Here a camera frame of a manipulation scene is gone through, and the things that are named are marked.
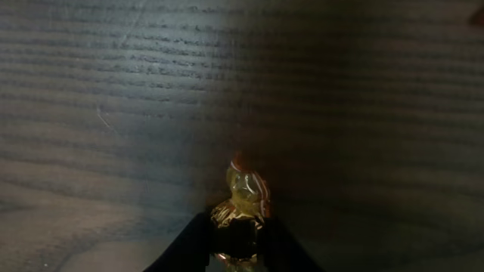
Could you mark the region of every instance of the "gold foil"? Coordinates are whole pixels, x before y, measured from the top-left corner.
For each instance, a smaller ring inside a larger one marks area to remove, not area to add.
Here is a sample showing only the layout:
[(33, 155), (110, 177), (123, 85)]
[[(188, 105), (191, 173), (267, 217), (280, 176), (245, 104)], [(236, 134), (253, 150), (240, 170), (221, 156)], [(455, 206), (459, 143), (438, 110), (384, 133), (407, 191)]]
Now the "gold foil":
[[(263, 228), (264, 218), (270, 217), (270, 192), (267, 183), (257, 172), (243, 168), (239, 163), (239, 156), (232, 160), (227, 170), (226, 181), (232, 196), (212, 210), (212, 221), (216, 229), (228, 228), (230, 231), (230, 225), (234, 220), (248, 220), (254, 226), (251, 230), (253, 233), (248, 236), (257, 237)], [(215, 256), (227, 264), (228, 270), (233, 271), (250, 270), (257, 263), (257, 254), (250, 258), (235, 258), (225, 252), (216, 252)]]

